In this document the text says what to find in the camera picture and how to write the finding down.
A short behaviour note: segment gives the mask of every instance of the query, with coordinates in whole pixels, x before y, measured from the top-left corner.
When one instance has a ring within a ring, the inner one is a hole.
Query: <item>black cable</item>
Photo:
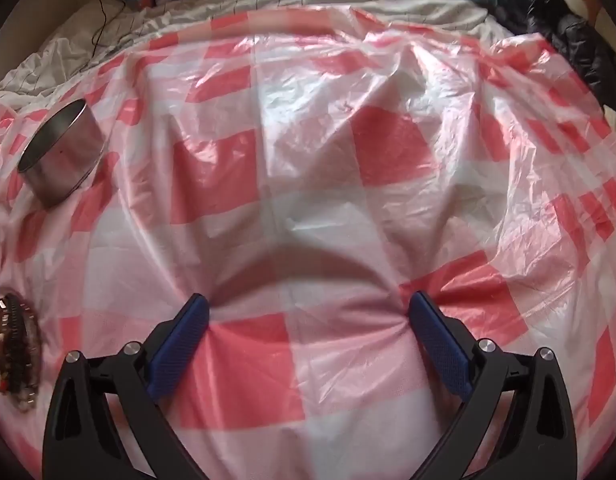
[[[114,20],[116,20],[121,13],[125,10],[126,7],[126,3],[124,0],[114,0],[116,2],[119,2],[120,4],[123,4],[123,6],[121,7],[121,9],[114,15],[114,17],[110,20],[110,23],[112,23]],[[90,43],[92,43],[93,49],[92,49],[92,56],[90,56],[90,59],[78,70],[79,72],[83,71],[83,69],[87,68],[88,65],[90,64],[90,62],[94,59],[94,55],[96,54],[96,50],[100,47],[100,46],[104,46],[106,48],[109,48],[109,45],[101,45],[101,36],[103,36],[105,27],[108,24],[107,21],[107,14],[105,13],[105,9],[104,9],[104,3],[103,0],[99,0],[99,5],[101,6],[101,13],[104,15],[104,24],[99,27],[97,30],[94,31],[94,33],[92,34],[92,38],[90,39]]]

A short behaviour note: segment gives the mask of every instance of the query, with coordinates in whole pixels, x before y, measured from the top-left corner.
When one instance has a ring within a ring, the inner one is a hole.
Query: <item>wrinkled plastic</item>
[[[0,430],[35,475],[64,355],[143,340],[192,292],[211,326],[163,409],[210,478],[409,478],[457,406],[408,327],[420,288],[477,338],[555,351],[581,476],[610,444],[616,134],[541,37],[259,10],[54,95],[85,97],[109,150],[45,211],[15,170],[48,111],[0,101],[0,290],[44,338],[39,406],[0,396]]]

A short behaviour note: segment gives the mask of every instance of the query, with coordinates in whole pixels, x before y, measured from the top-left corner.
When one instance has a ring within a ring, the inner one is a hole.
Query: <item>blue gripper pad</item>
[[[154,402],[174,393],[210,322],[210,305],[200,294],[184,308],[185,314],[147,364],[147,391]]]
[[[466,402],[472,394],[470,361],[424,294],[415,293],[408,309],[410,326],[432,359],[450,393]]]

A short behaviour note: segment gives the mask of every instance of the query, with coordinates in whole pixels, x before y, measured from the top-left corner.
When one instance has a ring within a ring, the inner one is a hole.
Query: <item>silver screw head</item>
[[[66,355],[66,362],[76,363],[79,357],[81,357],[81,352],[78,350],[73,350],[72,352],[68,352],[68,355]]]
[[[539,355],[545,361],[552,361],[554,359],[554,352],[549,348],[542,348],[539,350]]]
[[[489,354],[495,351],[495,348],[497,348],[497,345],[492,339],[481,339],[479,341],[479,348],[481,348],[482,351]]]
[[[139,350],[141,350],[141,345],[136,341],[132,341],[131,343],[128,343],[126,346],[123,347],[123,353],[126,355],[137,354]]]

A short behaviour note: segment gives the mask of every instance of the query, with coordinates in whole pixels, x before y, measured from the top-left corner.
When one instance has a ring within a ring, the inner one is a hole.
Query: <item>metal can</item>
[[[32,136],[17,171],[45,208],[63,202],[86,179],[105,149],[105,136],[84,99],[73,101]]]

